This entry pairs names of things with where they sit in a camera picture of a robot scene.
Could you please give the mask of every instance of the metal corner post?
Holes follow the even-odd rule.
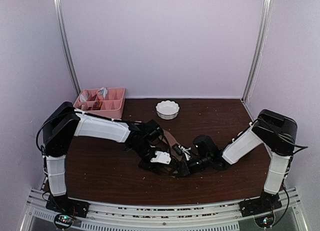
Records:
[[[248,77],[248,80],[244,89],[244,93],[241,99],[244,104],[246,104],[248,101],[249,93],[252,88],[255,74],[258,69],[259,58],[260,58],[263,44],[266,39],[266,32],[269,24],[271,3],[272,3],[272,0],[264,0],[264,3],[263,3],[260,29],[259,29],[258,38],[256,41],[254,56],[253,56],[253,60],[250,68],[249,77]]]
[[[54,8],[55,8],[56,16],[58,19],[59,28],[60,28],[60,34],[61,34],[61,39],[62,39],[65,60],[66,60],[66,63],[67,63],[68,69],[69,69],[72,84],[74,86],[74,89],[75,89],[77,95],[79,95],[81,92],[81,89],[79,86],[75,67],[74,67],[71,53],[70,53],[70,48],[69,48],[69,43],[68,43],[67,33],[66,33],[66,27],[65,27],[65,21],[64,21],[64,16],[63,16],[63,12],[62,12],[61,0],[53,0],[53,3],[54,3]]]

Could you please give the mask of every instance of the organizer compartment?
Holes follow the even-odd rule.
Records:
[[[80,101],[80,95],[74,103],[74,107],[88,113],[104,116],[112,119],[120,119],[125,104],[125,89],[124,88],[107,88],[108,93],[105,97],[97,94],[99,89],[83,90],[81,94],[87,97],[86,102]],[[92,110],[95,102],[102,102],[100,110]]]

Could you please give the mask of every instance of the white enclosure wall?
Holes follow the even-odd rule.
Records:
[[[53,0],[0,0],[0,93],[0,230],[13,231],[44,178],[38,128],[76,98]]]
[[[267,40],[248,100],[253,117],[270,109],[295,119],[296,143],[287,180],[297,187],[312,230],[320,226],[320,0],[273,0]]]
[[[61,0],[82,89],[240,98],[264,0]]]

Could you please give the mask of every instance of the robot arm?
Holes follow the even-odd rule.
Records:
[[[60,212],[70,207],[78,209],[78,203],[68,199],[65,183],[65,159],[74,136],[89,136],[125,143],[141,158],[140,167],[156,172],[157,165],[168,165],[170,154],[150,143],[164,135],[154,121],[132,122],[101,117],[75,109],[70,102],[64,102],[43,124],[43,143],[39,149],[44,159],[44,172],[48,177],[50,201],[47,208]],[[76,213],[85,216],[85,212]]]
[[[269,172],[260,198],[240,203],[242,210],[247,211],[242,215],[246,216],[261,213],[261,210],[267,212],[277,206],[278,192],[289,172],[297,133],[297,124],[293,119],[263,110],[256,121],[222,150],[206,135],[193,140],[198,151],[198,155],[193,157],[182,155],[183,150],[175,144],[172,148],[182,156],[181,161],[176,162],[170,153],[151,145],[152,141],[164,135],[154,120],[141,123],[110,119],[75,109],[70,102],[65,102],[46,120],[42,128],[44,146],[37,146],[42,151],[51,193],[47,208],[60,212],[61,209],[67,211],[73,207],[78,217],[86,216],[88,203],[69,199],[65,184],[65,158],[73,136],[90,136],[125,143],[141,158],[140,168],[156,173],[159,165],[174,164],[175,173],[170,174],[183,177],[208,166],[225,170],[258,145],[266,144],[272,151]]]

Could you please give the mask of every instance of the wooden tabletop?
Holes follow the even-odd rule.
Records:
[[[251,121],[240,100],[176,99],[177,118],[162,120],[155,106],[160,99],[127,99],[123,118],[155,119],[178,142],[192,147],[193,139],[209,135],[222,149]],[[74,137],[66,158],[66,184],[71,198],[126,205],[205,204],[259,196],[270,157],[263,145],[230,169],[208,167],[188,177],[161,176],[138,167],[138,155],[124,144],[92,137]]]

